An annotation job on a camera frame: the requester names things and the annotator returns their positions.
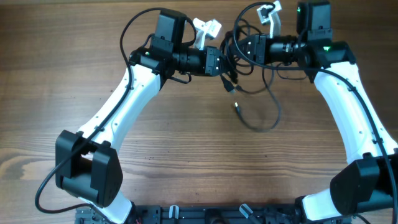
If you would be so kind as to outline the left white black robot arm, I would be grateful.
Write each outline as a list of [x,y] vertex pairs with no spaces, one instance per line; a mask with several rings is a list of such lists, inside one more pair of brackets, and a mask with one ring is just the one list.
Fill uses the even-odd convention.
[[155,32],[125,56],[126,72],[106,103],[78,132],[62,131],[55,143],[57,187],[110,223],[126,223],[133,216],[134,204],[121,192],[118,152],[146,104],[175,72],[215,77],[228,71],[221,51],[205,44],[220,32],[218,21],[165,8],[159,12]]

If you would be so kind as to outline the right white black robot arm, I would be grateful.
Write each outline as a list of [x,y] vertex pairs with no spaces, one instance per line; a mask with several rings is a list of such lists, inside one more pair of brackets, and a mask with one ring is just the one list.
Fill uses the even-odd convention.
[[233,53],[251,65],[270,70],[303,71],[324,97],[341,134],[348,165],[327,189],[299,197],[302,223],[397,210],[397,143],[385,130],[359,77],[356,58],[346,42],[333,40],[328,1],[300,2],[297,35],[280,33],[277,2],[256,2],[268,34],[238,39]]

